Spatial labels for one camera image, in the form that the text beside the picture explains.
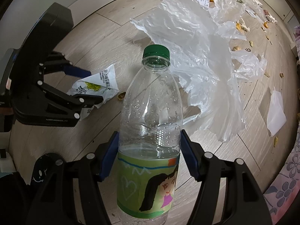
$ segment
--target bottle neck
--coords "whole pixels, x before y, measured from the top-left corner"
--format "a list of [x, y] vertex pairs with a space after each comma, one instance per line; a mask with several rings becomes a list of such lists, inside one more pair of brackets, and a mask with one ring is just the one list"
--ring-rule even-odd
[[142, 64], [149, 71], [166, 71], [170, 66], [170, 61], [160, 56], [149, 56], [143, 58]]

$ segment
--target black device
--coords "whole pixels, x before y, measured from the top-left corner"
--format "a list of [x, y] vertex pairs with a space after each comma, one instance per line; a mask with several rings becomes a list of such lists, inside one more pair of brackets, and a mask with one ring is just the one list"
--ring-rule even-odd
[[[46, 162], [45, 167], [39, 167], [47, 169], [46, 176], [43, 177], [43, 182], [38, 183], [33, 176], [30, 185], [33, 192], [30, 195], [20, 174], [11, 174], [22, 198], [21, 224], [81, 224], [76, 218], [73, 196], [73, 179], [78, 178], [86, 224], [111, 225], [98, 182], [103, 182], [110, 173], [118, 152], [118, 141], [119, 134], [114, 132], [107, 143], [100, 144], [95, 152], [85, 155], [79, 161], [65, 162], [56, 154], [46, 154], [50, 161]], [[201, 145], [192, 142], [184, 130], [181, 132], [180, 146], [191, 176], [202, 182], [187, 225], [212, 224], [220, 178], [226, 178], [227, 183], [222, 220], [218, 225], [272, 224], [264, 197], [242, 159], [238, 158], [233, 162], [220, 160], [214, 154], [204, 152]]]
[[44, 82], [45, 74], [59, 71], [79, 78], [91, 75], [90, 71], [73, 66], [62, 53], [53, 51], [73, 25], [70, 9], [53, 3], [21, 48], [8, 49], [0, 61], [0, 107], [12, 107], [14, 117], [22, 124], [74, 127], [82, 108], [103, 101], [101, 96], [70, 96]]

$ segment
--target girl's black hair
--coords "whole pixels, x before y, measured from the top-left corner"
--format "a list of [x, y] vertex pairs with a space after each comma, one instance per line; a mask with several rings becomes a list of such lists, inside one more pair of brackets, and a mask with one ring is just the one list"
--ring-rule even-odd
[[169, 175], [161, 173], [149, 179], [145, 190], [145, 196], [139, 209], [141, 212], [148, 211], [152, 208], [158, 186], [167, 178], [172, 178], [175, 175], [175, 172], [178, 172], [178, 165], [176, 165], [174, 171]]

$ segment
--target bottle label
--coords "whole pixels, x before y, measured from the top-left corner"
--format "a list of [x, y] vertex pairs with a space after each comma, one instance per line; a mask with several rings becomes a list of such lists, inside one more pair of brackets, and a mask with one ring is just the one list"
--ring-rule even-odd
[[143, 160], [118, 153], [117, 202], [135, 218], [166, 213], [174, 199], [179, 154], [169, 159]]

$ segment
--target clear plastic bottle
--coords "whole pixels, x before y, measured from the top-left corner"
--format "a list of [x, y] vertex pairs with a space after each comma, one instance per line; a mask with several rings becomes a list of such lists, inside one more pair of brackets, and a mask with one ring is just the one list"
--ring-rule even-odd
[[121, 113], [118, 216], [123, 225], [162, 225], [175, 190], [182, 103], [166, 47], [146, 47], [142, 64]]

